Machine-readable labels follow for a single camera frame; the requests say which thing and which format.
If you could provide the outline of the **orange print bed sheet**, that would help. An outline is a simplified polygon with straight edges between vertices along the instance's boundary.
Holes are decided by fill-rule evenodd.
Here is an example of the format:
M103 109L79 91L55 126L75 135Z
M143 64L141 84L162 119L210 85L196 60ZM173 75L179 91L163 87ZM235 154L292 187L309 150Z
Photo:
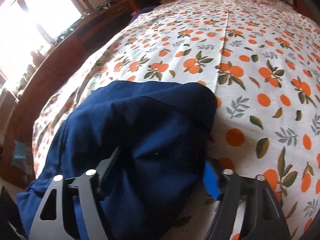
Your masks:
M58 128L115 80L197 82L213 91L210 152L243 176L263 174L292 239L319 211L319 27L289 6L179 0L144 13L93 53L33 127L35 174Z

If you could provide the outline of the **wooden desk cabinet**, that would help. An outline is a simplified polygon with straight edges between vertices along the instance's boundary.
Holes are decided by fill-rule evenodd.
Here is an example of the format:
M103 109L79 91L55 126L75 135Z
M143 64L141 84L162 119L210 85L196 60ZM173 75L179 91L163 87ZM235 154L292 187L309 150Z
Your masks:
M91 54L129 23L132 12L129 1L123 0L97 14L90 14L42 62L10 118L1 144L1 178L22 189L34 179L33 171L24 172L12 164L15 143L31 147L33 123L48 99Z

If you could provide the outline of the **navy blue suit jacket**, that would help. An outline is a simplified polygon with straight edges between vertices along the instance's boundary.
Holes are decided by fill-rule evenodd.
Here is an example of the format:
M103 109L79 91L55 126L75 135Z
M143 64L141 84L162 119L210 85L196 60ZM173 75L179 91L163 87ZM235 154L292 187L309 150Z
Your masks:
M82 175L111 156L101 207L115 239L160 239L201 181L216 97L199 83L114 81L88 96L62 123L42 173L17 206L26 233L53 176Z

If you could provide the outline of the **window with wooden frame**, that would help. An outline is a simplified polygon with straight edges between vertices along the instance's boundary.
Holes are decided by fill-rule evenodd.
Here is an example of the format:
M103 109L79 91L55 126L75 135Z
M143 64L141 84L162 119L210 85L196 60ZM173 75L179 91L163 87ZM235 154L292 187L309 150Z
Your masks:
M73 23L93 10L89 0L6 0L1 4L1 78L18 86Z

